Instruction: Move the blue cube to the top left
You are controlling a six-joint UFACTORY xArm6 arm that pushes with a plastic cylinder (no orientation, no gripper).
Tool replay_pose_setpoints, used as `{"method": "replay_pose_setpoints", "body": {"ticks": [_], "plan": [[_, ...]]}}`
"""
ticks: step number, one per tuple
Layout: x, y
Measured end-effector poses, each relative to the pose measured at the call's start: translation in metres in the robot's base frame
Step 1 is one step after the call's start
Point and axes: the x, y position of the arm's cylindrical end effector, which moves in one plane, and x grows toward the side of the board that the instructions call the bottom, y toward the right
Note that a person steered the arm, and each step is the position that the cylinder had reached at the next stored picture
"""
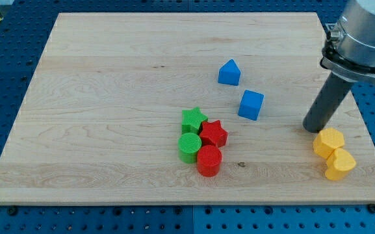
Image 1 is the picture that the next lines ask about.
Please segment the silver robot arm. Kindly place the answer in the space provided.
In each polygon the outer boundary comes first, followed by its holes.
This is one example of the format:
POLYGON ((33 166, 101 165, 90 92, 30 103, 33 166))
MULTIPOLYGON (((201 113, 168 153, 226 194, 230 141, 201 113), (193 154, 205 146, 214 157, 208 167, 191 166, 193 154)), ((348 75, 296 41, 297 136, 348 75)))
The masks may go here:
POLYGON ((375 86, 375 0, 349 0, 326 33, 320 65, 354 83, 375 86))

